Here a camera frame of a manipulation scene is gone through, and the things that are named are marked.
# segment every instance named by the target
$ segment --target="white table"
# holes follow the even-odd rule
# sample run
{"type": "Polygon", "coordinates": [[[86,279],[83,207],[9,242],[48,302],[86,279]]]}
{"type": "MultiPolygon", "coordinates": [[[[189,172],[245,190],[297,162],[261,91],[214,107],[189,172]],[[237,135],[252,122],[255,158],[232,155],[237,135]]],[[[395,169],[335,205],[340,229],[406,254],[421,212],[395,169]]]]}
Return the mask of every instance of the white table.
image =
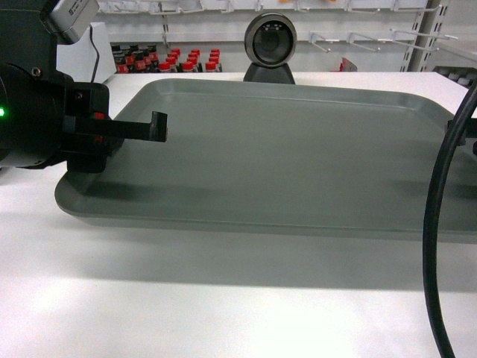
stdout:
{"type": "MultiPolygon", "coordinates": [[[[191,77],[113,76],[111,115],[173,76],[191,77]]],[[[465,94],[434,73],[295,78],[410,92],[452,112],[465,94]]],[[[0,172],[0,357],[438,356],[418,241],[93,227],[56,205],[65,170],[0,172]]],[[[450,339],[474,357],[477,245],[438,252],[450,339]]]]}

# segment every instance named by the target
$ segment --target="robotic arm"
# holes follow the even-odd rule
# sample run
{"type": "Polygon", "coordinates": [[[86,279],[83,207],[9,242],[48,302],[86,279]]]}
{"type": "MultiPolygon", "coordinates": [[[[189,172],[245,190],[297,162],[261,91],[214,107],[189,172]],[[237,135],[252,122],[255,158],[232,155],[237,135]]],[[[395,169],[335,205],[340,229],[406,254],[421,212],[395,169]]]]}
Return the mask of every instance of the robotic arm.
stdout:
{"type": "Polygon", "coordinates": [[[96,0],[0,3],[0,166],[102,172],[124,139],[165,142],[167,115],[151,123],[111,121],[109,90],[56,70],[57,44],[77,42],[96,0]]]}

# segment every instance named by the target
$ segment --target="camera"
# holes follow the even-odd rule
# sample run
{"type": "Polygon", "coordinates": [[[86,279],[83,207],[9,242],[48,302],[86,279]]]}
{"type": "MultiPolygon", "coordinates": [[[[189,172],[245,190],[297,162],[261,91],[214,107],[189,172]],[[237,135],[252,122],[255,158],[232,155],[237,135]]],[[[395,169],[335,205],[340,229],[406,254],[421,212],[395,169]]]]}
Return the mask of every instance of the camera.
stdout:
{"type": "Polygon", "coordinates": [[[297,44],[297,32],[281,13],[263,13],[245,31],[245,51],[252,61],[246,82],[294,84],[288,61],[297,44]]]}

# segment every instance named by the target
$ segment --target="camera lens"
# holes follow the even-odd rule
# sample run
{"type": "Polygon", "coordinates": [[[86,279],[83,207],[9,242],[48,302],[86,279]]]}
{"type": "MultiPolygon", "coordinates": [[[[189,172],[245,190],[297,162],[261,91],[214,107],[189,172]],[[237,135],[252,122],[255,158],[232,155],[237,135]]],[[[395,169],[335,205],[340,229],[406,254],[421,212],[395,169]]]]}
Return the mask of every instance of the camera lens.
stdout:
{"type": "Polygon", "coordinates": [[[281,22],[269,21],[253,37],[257,58],[268,65],[276,65],[287,58],[293,49],[293,34],[281,22]]]}
{"type": "Polygon", "coordinates": [[[245,51],[257,65],[274,68],[294,53],[297,33],[290,20],[279,13],[257,16],[245,32],[245,51]]]}

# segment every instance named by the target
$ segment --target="camera stand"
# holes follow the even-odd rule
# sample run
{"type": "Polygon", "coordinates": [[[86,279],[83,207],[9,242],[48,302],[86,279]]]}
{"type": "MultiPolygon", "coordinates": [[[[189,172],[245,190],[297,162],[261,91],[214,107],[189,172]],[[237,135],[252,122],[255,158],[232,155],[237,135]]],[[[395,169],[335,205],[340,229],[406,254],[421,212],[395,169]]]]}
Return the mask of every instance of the camera stand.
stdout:
{"type": "Polygon", "coordinates": [[[244,82],[264,82],[267,84],[295,84],[287,63],[275,69],[268,69],[252,63],[245,73],[244,82]]]}

